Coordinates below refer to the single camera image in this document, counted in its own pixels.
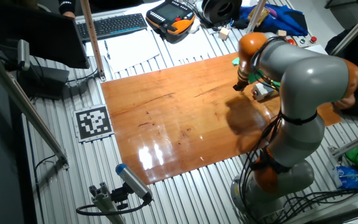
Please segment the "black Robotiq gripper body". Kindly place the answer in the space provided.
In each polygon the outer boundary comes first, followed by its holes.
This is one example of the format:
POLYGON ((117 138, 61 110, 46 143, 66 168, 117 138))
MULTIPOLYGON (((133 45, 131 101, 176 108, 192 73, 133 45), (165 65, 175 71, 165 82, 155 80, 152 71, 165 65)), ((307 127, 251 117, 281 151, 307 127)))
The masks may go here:
POLYGON ((246 73, 238 72, 237 73, 237 85, 244 85, 245 87, 249 84, 249 76, 246 73))

